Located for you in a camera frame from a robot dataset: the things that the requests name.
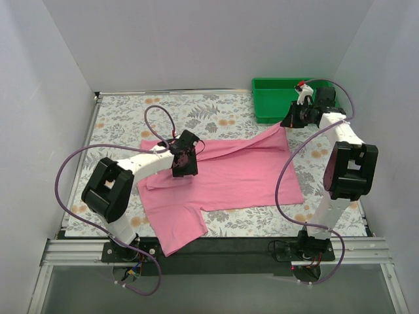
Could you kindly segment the pink t shirt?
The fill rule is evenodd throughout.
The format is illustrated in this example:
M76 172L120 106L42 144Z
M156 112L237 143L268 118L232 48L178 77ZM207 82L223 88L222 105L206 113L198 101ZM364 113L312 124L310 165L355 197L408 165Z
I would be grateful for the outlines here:
M208 229L202 212L302 204L285 128L275 124L252 139L208 140L198 174L161 171L138 182L146 217L169 256Z

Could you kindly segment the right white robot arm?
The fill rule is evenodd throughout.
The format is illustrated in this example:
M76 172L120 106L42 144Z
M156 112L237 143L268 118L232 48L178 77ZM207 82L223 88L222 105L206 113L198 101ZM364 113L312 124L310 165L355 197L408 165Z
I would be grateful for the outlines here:
M333 87L312 89L299 82L295 90L299 96L291 102L281 125L303 128L315 124L333 147L323 175L323 198L297 236L297 254L311 260L328 251L331 231L346 208L370 192L378 148L364 143L355 134L344 109L336 106Z

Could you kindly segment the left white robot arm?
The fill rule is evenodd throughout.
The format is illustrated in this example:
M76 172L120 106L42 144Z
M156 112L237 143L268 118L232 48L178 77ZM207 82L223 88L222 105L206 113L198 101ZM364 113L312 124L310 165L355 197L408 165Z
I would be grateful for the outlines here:
M188 130L161 141L150 150L123 159L102 158L82 191L81 200L115 237L117 254L127 262L138 257L138 235L130 226L126 210L133 185L170 169L173 177L198 174L196 146L200 139Z

